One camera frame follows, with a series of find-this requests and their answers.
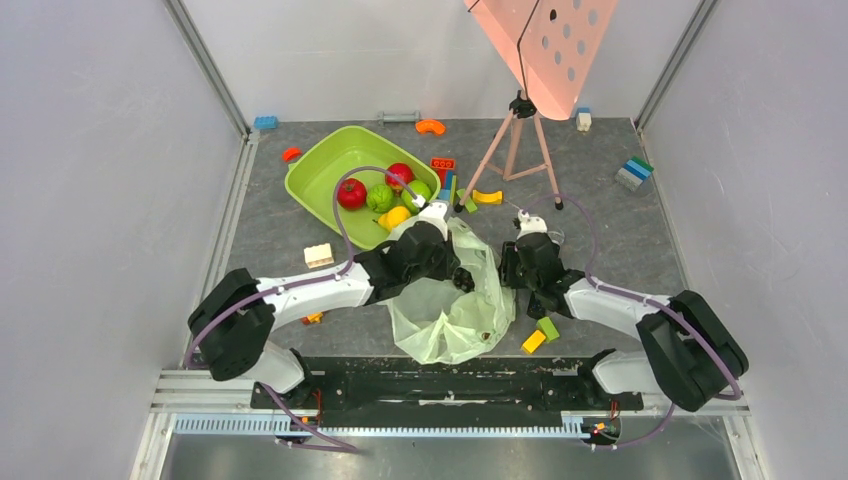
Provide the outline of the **green fake cabbage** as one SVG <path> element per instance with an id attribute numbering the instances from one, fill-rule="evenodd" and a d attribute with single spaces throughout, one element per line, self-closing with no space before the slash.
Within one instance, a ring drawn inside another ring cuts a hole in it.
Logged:
<path id="1" fill-rule="evenodd" d="M 395 206 L 395 192 L 388 185 L 375 185 L 367 191 L 366 206 L 374 213 L 387 213 Z"/>

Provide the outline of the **pale green plastic bag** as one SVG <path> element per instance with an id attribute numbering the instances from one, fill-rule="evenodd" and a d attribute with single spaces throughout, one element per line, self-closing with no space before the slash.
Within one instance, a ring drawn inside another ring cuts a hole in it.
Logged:
<path id="1" fill-rule="evenodd" d="M 454 251 L 474 288 L 421 278 L 384 302 L 395 345 L 420 364 L 459 364 L 491 351 L 516 319 L 515 293 L 500 282 L 500 256 L 461 219 L 450 219 Z"/>

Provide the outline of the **dark fake grape bunch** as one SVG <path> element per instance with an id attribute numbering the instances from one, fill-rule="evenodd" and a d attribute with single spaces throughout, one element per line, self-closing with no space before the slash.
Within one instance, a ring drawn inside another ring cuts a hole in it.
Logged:
<path id="1" fill-rule="evenodd" d="M 475 290 L 473 276 L 465 268 L 456 268 L 452 274 L 451 281 L 458 290 L 464 293 L 470 293 Z"/>

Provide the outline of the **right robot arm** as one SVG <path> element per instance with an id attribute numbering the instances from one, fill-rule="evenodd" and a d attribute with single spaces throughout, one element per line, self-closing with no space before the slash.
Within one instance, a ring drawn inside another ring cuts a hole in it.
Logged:
<path id="1" fill-rule="evenodd" d="M 640 341 L 636 352 L 604 350 L 584 364 L 577 392 L 591 408 L 624 393 L 663 394 L 695 412 L 713 399 L 737 400 L 746 354 L 700 294 L 648 295 L 567 269 L 548 235 L 531 233 L 502 246 L 504 286 L 527 290 L 535 318 L 555 313 L 591 321 Z"/>

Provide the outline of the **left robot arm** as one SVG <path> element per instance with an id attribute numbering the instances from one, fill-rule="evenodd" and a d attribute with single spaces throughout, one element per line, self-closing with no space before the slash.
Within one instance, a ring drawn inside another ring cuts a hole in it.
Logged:
<path id="1" fill-rule="evenodd" d="M 306 405 L 314 381 L 291 349 L 271 333 L 309 314 L 358 308 L 393 299 L 422 278 L 448 280 L 458 268 L 444 220 L 416 219 L 396 240 L 313 273 L 254 278 L 245 268 L 227 273 L 190 314 L 190 352 L 201 369 L 224 382 L 249 377 L 290 407 Z"/>

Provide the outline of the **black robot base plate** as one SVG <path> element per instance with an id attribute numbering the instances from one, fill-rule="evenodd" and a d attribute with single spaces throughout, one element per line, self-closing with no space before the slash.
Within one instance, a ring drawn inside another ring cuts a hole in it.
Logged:
<path id="1" fill-rule="evenodd" d="M 587 358 L 491 357 L 422 365 L 402 357 L 308 357 L 282 400 L 323 427 L 554 427 L 564 411 L 640 411 L 638 393 L 608 394 Z"/>

